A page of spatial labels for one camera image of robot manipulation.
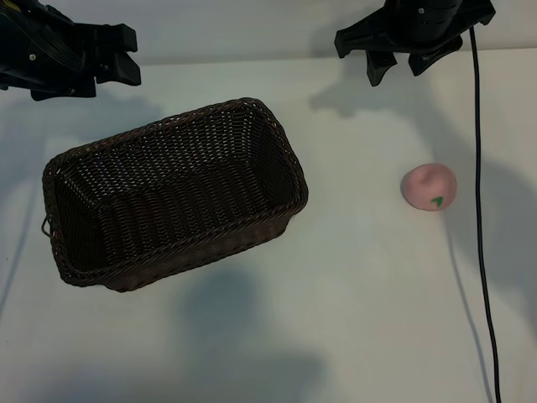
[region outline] black wire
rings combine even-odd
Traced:
[[[494,393],[496,403],[502,403],[500,396],[500,371],[498,362],[498,345],[494,335],[493,317],[490,313],[490,301],[488,300],[487,273],[485,272],[485,258],[483,256],[483,230],[481,217],[481,90],[479,85],[479,60],[477,58],[476,33],[470,28],[470,41],[472,42],[473,70],[475,76],[475,103],[476,103],[476,211],[477,211],[477,252],[479,254],[479,271],[481,273],[481,285],[483,299],[485,300],[485,314],[487,315],[488,332],[493,346],[494,360]]]

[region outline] woven texture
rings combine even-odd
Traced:
[[[43,188],[61,278],[118,291],[278,237],[308,197],[283,128],[250,98],[71,149]]]

